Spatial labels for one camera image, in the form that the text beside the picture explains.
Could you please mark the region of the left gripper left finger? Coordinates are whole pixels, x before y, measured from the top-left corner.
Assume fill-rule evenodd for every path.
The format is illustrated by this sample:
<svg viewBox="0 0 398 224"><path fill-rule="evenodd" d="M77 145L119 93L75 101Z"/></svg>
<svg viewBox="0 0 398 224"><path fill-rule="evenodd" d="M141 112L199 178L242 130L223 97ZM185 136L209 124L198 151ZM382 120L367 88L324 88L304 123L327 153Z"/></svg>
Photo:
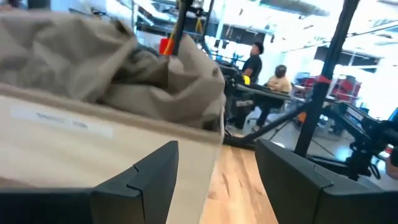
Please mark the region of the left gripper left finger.
<svg viewBox="0 0 398 224"><path fill-rule="evenodd" d="M178 160L178 142L170 141L97 185L90 195L93 224L165 224Z"/></svg>

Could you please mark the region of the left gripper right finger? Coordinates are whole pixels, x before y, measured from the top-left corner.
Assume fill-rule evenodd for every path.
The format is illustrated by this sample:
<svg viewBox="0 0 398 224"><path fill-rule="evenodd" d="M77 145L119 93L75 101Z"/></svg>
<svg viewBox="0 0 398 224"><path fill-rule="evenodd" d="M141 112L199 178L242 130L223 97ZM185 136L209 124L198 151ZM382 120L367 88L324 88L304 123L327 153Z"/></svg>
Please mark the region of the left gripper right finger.
<svg viewBox="0 0 398 224"><path fill-rule="evenodd" d="M255 157L279 224L398 224L398 191L351 180L265 139Z"/></svg>

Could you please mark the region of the grey fabric storage box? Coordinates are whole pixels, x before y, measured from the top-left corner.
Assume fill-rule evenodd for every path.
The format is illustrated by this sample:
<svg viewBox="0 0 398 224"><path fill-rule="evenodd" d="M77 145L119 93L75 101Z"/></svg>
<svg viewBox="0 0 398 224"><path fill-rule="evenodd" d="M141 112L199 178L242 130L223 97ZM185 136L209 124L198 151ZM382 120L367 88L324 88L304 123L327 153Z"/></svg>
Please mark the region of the grey fabric storage box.
<svg viewBox="0 0 398 224"><path fill-rule="evenodd" d="M167 224L200 224L222 138L220 128L204 131L0 84L1 187L92 187L177 141Z"/></svg>

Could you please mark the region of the grey-brown garment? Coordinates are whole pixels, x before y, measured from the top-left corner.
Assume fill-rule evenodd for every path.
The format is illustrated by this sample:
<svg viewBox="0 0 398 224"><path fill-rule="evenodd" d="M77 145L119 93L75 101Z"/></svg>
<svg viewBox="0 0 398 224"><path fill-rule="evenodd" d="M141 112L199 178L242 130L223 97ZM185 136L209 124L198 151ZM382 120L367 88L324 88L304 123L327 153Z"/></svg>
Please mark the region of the grey-brown garment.
<svg viewBox="0 0 398 224"><path fill-rule="evenodd" d="M0 83L212 129L223 115L223 74L191 37L153 54L122 22L53 11L0 13Z"/></svg>

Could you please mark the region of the person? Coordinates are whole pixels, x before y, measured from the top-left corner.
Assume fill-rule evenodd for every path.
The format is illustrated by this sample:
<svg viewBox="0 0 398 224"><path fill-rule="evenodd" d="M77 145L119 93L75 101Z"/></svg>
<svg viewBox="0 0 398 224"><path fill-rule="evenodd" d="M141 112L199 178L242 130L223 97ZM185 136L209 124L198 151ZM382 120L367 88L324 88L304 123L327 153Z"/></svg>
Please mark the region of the person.
<svg viewBox="0 0 398 224"><path fill-rule="evenodd" d="M278 65L275 68L274 75L268 79L266 87L271 91L288 94L291 91L292 85L290 80L286 77L287 67L285 65ZM278 98L264 97L259 104L261 115L257 119L254 131L258 131L264 126L266 119L273 108L280 108L284 104L284 100Z"/></svg>
<svg viewBox="0 0 398 224"><path fill-rule="evenodd" d="M257 83L259 74L262 70L261 55L264 52L264 46L260 42L252 44L249 58L245 61L242 69L242 73L248 76L251 83Z"/></svg>

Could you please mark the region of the thin black pole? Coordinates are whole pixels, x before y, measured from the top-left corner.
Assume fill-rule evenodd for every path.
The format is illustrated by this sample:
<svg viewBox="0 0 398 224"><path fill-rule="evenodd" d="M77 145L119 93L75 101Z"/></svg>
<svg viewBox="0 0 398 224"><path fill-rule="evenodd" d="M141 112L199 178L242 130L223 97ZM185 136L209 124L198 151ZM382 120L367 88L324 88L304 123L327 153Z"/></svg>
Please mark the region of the thin black pole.
<svg viewBox="0 0 398 224"><path fill-rule="evenodd" d="M179 2L179 12L177 22L175 23L175 31L174 31L174 46L172 50L172 55L177 56L178 48L180 45L180 41L183 36L183 31L185 27L185 19L187 15L188 9L191 7L193 0L180 0Z"/></svg>

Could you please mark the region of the red plastic object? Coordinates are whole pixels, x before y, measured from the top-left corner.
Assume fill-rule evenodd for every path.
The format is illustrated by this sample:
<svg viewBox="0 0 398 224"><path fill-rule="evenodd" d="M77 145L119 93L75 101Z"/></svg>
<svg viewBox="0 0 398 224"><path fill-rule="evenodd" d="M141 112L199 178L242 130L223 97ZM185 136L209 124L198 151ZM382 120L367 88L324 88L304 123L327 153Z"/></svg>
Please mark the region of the red plastic object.
<svg viewBox="0 0 398 224"><path fill-rule="evenodd" d="M161 55L172 55L174 40L172 38L161 38L159 43L159 53Z"/></svg>

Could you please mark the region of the red black equipment case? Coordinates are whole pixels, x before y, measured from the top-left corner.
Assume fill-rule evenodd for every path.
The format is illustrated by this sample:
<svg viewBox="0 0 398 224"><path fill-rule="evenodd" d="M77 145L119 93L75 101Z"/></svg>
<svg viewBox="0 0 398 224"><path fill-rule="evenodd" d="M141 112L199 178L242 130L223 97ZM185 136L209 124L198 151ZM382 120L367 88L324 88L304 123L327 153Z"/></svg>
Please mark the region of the red black equipment case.
<svg viewBox="0 0 398 224"><path fill-rule="evenodd" d="M351 75L340 75L330 93L336 100L355 103L358 99L362 82Z"/></svg>

